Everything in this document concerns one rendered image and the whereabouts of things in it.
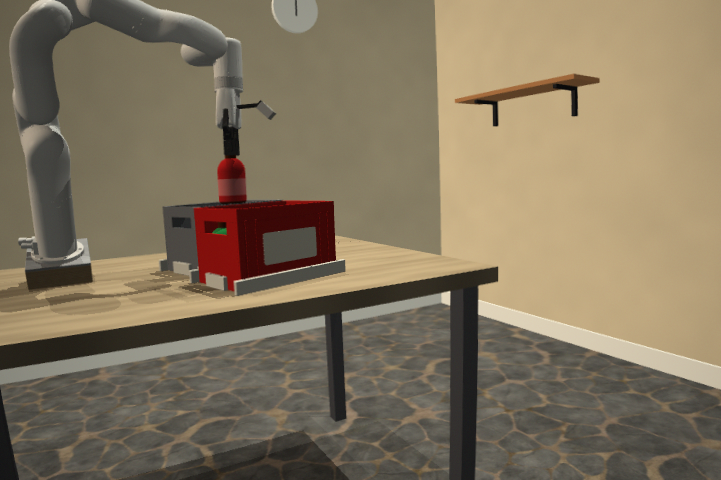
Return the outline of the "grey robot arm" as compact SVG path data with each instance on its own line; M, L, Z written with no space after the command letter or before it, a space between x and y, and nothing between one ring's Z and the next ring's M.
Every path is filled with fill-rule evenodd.
M57 115L60 103L52 61L56 43L71 29L93 22L142 42L180 43L185 62L214 67L214 89L243 89L242 48L237 39L226 38L201 19L157 9L140 0L39 1L16 23L9 43L16 89L12 98L35 232L35 237L19 238L18 244L21 249L31 248L36 262L62 264L79 258L84 246L76 239L70 151L60 134Z

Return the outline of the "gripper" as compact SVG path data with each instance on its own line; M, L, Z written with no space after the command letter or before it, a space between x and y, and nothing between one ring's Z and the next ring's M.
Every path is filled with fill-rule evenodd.
M242 126L242 120L241 109L237 108L236 105L241 105L240 93L243 92L243 89L222 87L215 89L215 93L216 91L218 91L218 94L216 94L216 126L223 129L224 155L239 156L238 129Z

